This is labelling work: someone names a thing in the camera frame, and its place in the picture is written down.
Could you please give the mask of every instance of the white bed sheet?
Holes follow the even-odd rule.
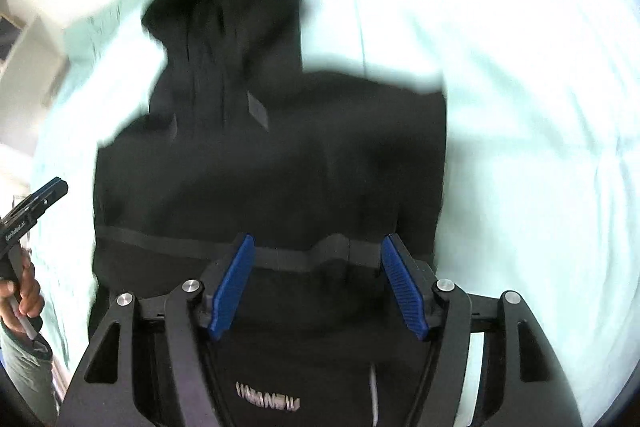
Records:
[[[34,186],[70,185],[33,248],[45,333],[71,370],[95,290],[95,152],[146,110],[164,67],[140,27],[146,2],[119,0],[68,31],[72,70],[36,152]],[[640,359],[640,0],[306,2],[305,68],[444,85],[438,274],[472,293],[519,291],[592,425]],[[480,357],[474,335],[459,426]]]

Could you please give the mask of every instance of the gray sleeve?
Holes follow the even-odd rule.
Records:
[[[0,346],[4,368],[27,405],[45,425],[54,425],[58,416],[53,395],[52,362],[49,357],[38,357],[0,325]]]

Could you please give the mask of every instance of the gray patch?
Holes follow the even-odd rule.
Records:
[[[269,115],[267,114],[267,109],[260,103],[260,100],[254,97],[250,92],[247,91],[246,99],[249,103],[249,114],[255,118],[255,120],[265,128],[265,130],[269,130]]]
[[[174,141],[176,136],[178,136],[178,117],[174,113],[174,119],[169,124],[169,141]]]

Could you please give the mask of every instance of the black clothing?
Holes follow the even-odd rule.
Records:
[[[209,261],[117,241],[108,229],[216,243],[244,232],[258,247],[301,256],[336,233],[379,243],[398,232],[414,257],[431,260],[442,93],[304,73],[300,3],[148,8],[143,25],[166,47],[168,65],[149,115],[100,149],[95,172],[94,271],[112,294],[167,293]],[[340,262],[308,273],[255,268],[232,330],[210,349],[238,427],[372,425],[371,364],[378,425],[400,425],[427,351],[402,325],[380,270]],[[257,408],[236,383],[300,397],[302,406]]]

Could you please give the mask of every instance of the finger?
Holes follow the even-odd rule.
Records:
[[[34,291],[33,287],[36,283],[35,270],[33,266],[26,267],[22,270],[22,277],[20,278],[20,297],[26,299]]]
[[[15,292],[15,284],[12,281],[0,281],[0,298],[6,298]]]
[[[40,284],[34,280],[31,291],[23,296],[22,301],[20,301],[20,313],[26,315],[37,304],[38,299],[40,299]]]
[[[28,268],[32,266],[31,263],[31,250],[27,250],[26,248],[22,248],[22,267]]]
[[[11,304],[5,300],[0,301],[0,316],[7,328],[17,331],[17,333],[24,333],[24,328],[20,324],[18,318],[14,315],[14,311],[11,309]]]
[[[38,300],[36,303],[27,310],[26,315],[34,319],[35,317],[40,317],[42,310],[44,309],[44,297],[42,295],[38,295]]]

